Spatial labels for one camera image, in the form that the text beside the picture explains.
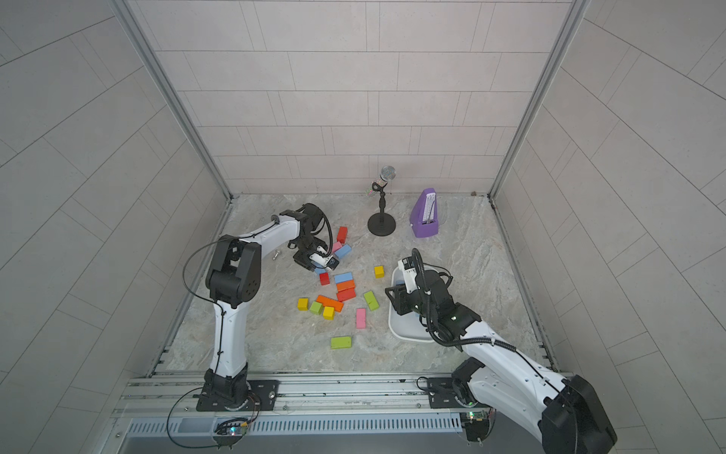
microphone grille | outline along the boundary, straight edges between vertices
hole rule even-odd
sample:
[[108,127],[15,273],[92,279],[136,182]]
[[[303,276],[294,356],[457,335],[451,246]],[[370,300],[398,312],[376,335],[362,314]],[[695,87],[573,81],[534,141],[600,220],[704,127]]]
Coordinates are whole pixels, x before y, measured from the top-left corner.
[[384,166],[380,170],[380,178],[385,182],[390,182],[392,179],[396,178],[396,169],[394,169],[393,166]]

gray tiled wall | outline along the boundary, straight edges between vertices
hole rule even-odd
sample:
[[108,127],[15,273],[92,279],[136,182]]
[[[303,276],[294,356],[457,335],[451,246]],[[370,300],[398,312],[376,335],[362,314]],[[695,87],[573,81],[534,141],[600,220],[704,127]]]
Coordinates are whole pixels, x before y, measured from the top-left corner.
[[570,4],[133,0],[232,192],[487,192]]
[[78,453],[225,200],[103,0],[0,3],[0,106],[2,450]]
[[593,0],[496,200],[621,454],[726,452],[725,60],[724,2]]

white tray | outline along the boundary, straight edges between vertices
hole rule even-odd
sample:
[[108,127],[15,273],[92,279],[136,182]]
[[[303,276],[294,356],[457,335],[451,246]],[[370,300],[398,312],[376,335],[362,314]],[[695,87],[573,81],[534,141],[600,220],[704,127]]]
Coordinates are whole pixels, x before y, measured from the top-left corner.
[[[397,267],[391,276],[391,286],[404,283],[403,272]],[[388,305],[388,327],[393,335],[403,341],[431,343],[433,339],[421,326],[416,312],[409,312],[405,315],[396,314],[393,304]]]

wall tile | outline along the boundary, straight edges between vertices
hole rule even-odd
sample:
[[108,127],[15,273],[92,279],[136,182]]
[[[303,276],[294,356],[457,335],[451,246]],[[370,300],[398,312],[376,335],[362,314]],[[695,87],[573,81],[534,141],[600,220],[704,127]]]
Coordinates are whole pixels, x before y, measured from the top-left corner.
[[[618,372],[659,452],[718,454],[716,442],[660,353],[621,364]],[[669,427],[675,413],[683,417],[682,431]]]
[[156,174],[147,191],[172,215],[203,167],[197,152],[186,142]]
[[90,177],[154,113],[136,80],[128,77],[65,119],[45,137]]
[[584,20],[562,61],[562,67],[586,89],[599,95],[630,45]]
[[534,90],[539,75],[547,62],[548,53],[518,52],[503,53],[492,91],[530,92]]
[[200,217],[201,213],[197,211],[189,197],[183,198],[149,252],[149,262],[159,267],[166,275],[171,275],[181,258],[182,245],[186,245],[189,241]]
[[627,247],[625,251],[618,254],[617,257],[608,262],[610,271],[613,272],[613,276],[618,277],[634,264],[644,259],[648,254],[655,251],[658,248],[658,244],[655,242],[653,237],[648,233],[645,233],[642,237],[638,238],[633,244]]
[[86,180],[73,198],[114,229],[161,167],[151,147],[136,133]]
[[292,178],[285,156],[221,156],[219,160],[233,179]]
[[298,166],[302,178],[368,177],[367,156],[298,156]]
[[594,386],[615,430],[641,426],[643,422],[608,356],[608,351],[597,335],[585,306],[580,304],[564,314],[562,325],[580,364],[582,375]]
[[489,90],[499,57],[480,52],[402,52],[398,90]]
[[85,301],[81,301],[71,294],[65,296],[57,310],[101,329],[106,326],[108,319],[111,318],[111,314],[108,312],[103,312],[101,309],[98,309]]
[[83,362],[73,386],[109,394],[161,296],[163,287],[140,272]]
[[726,246],[723,213],[623,123],[592,163],[678,269]]
[[108,399],[107,394],[69,386],[58,406],[98,413],[103,410],[106,399]]
[[547,234],[554,235],[572,209],[536,155],[532,156],[522,176],[522,185],[542,218]]
[[70,292],[113,313],[163,227],[144,204],[136,202]]
[[530,97],[529,92],[472,93],[464,126],[517,126]]
[[267,92],[185,92],[201,126],[275,126]]
[[613,345],[608,349],[610,358],[615,365],[632,361],[657,351],[658,347],[656,343],[653,342],[653,339],[647,332],[623,341],[620,344]]
[[293,90],[285,52],[185,52],[202,90]]
[[291,126],[364,126],[368,124],[365,92],[280,92]]
[[0,8],[0,28],[27,54],[112,16],[107,4],[93,0],[8,1]]
[[249,154],[235,126],[204,126],[197,129],[212,156]]
[[247,194],[315,194],[314,179],[249,179]]
[[722,325],[726,325],[726,307],[723,304],[726,301],[724,269],[726,269],[726,249],[716,252],[683,272],[683,277]]
[[565,236],[557,252],[605,347],[645,332],[638,314],[581,225]]
[[615,114],[562,69],[547,92],[544,106],[588,158],[618,122]]
[[7,452],[28,451],[38,425],[48,421],[100,332],[70,315],[53,313],[0,384],[0,397],[8,405],[0,416]]
[[606,262],[643,236],[645,229],[582,151],[560,177],[563,195]]
[[365,3],[261,1],[255,8],[267,50],[366,50]]
[[544,167],[551,172],[569,145],[570,136],[543,107],[537,112],[527,132],[527,142],[537,152]]
[[0,110],[0,139],[21,151],[104,90],[70,39],[3,65],[0,105],[13,108]]
[[0,167],[0,264],[83,184],[84,177],[44,139]]
[[572,292],[574,286],[542,225],[539,212],[532,214],[529,222],[522,227],[522,234],[527,240],[529,251],[537,264],[544,286],[547,287],[552,304],[557,304]]
[[529,288],[529,294],[534,301],[534,306],[539,314],[539,319],[542,321],[540,328],[544,331],[544,334],[550,340],[551,345],[557,345],[567,338],[565,331],[562,328],[557,312],[552,305],[552,299],[547,293],[545,283],[542,282],[542,278],[539,276],[537,266],[532,259],[532,255],[529,252],[529,248],[524,248],[517,257],[519,264],[519,270],[524,276],[524,281]]
[[500,166],[501,156],[455,156],[452,178],[495,178]]
[[335,126],[336,155],[405,155],[411,128],[407,126]]
[[290,52],[298,90],[395,90],[395,53]]
[[701,417],[722,417],[726,396],[717,388],[726,372],[724,328],[663,251],[645,257],[618,282]]
[[380,124],[387,126],[451,126],[456,92],[381,92]]
[[498,3],[485,52],[550,52],[569,5]]
[[[4,265],[0,370],[10,370],[101,245],[88,230],[57,212]],[[43,276],[42,281],[35,276]]]
[[382,52],[469,52],[480,5],[381,3]]
[[494,128],[427,126],[421,128],[420,155],[483,155]]
[[115,17],[83,30],[83,36],[117,82],[142,66],[139,55]]
[[324,155],[317,126],[278,126],[248,128],[258,155]]
[[183,52],[156,52],[156,57],[176,90],[201,90]]
[[160,50],[252,50],[237,2],[140,1]]
[[726,169],[726,100],[657,60],[641,55],[608,106],[696,187]]
[[687,74],[723,32],[725,15],[718,1],[619,1],[603,27]]

vent grille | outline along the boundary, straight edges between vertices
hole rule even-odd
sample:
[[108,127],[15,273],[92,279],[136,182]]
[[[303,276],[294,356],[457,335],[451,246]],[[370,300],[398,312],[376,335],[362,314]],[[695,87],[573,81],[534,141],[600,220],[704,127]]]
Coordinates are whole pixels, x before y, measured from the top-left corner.
[[[218,423],[227,419],[229,418],[172,418],[169,420],[169,431],[175,438],[210,435]],[[184,426],[190,429],[195,427],[195,429],[185,430]],[[250,425],[247,435],[403,434],[461,431],[461,420],[458,413],[270,415],[260,416]],[[126,436],[165,437],[166,418],[134,418]]]

